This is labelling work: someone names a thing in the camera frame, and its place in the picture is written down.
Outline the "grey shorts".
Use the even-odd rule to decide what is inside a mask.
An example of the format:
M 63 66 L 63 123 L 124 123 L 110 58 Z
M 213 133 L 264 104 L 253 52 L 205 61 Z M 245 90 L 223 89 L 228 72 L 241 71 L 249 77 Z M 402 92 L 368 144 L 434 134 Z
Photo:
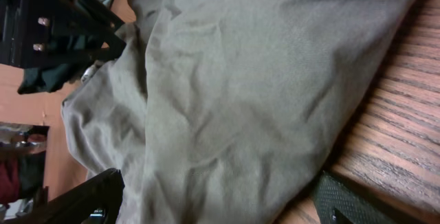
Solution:
M 121 170 L 119 223 L 268 223 L 317 174 L 414 0 L 128 0 L 126 47 L 63 101 Z

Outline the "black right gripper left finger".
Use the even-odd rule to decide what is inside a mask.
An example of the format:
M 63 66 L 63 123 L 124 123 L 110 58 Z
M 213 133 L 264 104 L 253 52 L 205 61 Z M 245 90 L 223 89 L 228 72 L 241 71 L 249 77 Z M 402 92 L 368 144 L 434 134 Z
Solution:
M 110 168 L 74 189 L 37 207 L 29 214 L 6 220 L 7 224 L 82 223 L 96 210 L 104 211 L 103 223 L 116 223 L 122 205 L 121 171 Z

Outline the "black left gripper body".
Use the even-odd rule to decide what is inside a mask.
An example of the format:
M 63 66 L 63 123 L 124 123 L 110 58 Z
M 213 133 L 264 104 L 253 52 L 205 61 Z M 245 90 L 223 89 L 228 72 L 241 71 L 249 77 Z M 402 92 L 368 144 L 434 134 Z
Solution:
M 99 0 L 1 0 L 1 64 L 27 69 L 111 60 L 123 21 Z

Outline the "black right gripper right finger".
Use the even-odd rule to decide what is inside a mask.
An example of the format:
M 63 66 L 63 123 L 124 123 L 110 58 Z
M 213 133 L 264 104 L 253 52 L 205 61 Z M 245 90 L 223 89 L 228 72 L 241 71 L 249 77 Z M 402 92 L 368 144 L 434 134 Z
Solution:
M 325 224 L 418 223 L 371 194 L 360 184 L 323 170 L 313 183 L 312 201 L 320 222 Z

